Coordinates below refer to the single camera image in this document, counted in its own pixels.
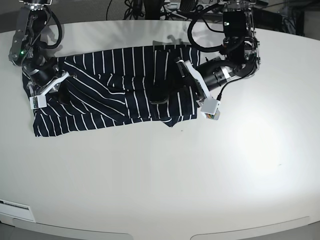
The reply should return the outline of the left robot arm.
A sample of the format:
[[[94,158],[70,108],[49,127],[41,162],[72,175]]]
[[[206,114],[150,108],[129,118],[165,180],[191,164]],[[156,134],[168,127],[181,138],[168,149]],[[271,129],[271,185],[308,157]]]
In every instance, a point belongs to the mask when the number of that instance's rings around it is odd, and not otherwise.
[[[205,8],[196,8],[187,28],[187,37],[191,50],[201,53],[219,53],[224,58],[207,59],[196,66],[191,60],[178,56],[177,50],[168,49],[173,66],[169,71],[168,83],[156,83],[152,89],[150,103],[164,104],[169,96],[183,86],[191,87],[201,103],[214,104],[221,97],[213,98],[211,91],[224,89],[230,82],[252,76],[261,63],[259,41],[257,40],[253,18],[253,0],[221,0]],[[208,12],[221,13],[224,34],[223,43],[204,47],[193,38],[193,28],[198,20],[203,20]]]

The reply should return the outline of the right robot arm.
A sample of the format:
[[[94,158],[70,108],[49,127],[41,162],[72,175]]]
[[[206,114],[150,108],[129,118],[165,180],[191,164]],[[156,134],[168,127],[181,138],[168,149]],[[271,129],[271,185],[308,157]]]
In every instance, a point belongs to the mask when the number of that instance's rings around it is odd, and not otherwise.
[[[9,51],[9,61],[22,68],[22,72],[29,79],[31,96],[36,91],[47,87],[53,80],[62,76],[58,60],[46,55],[47,50],[56,49],[63,36],[62,25],[57,16],[50,9],[51,0],[23,0],[20,9],[16,31]],[[41,36],[53,20],[57,26],[58,38],[56,43],[49,45],[41,40]]]

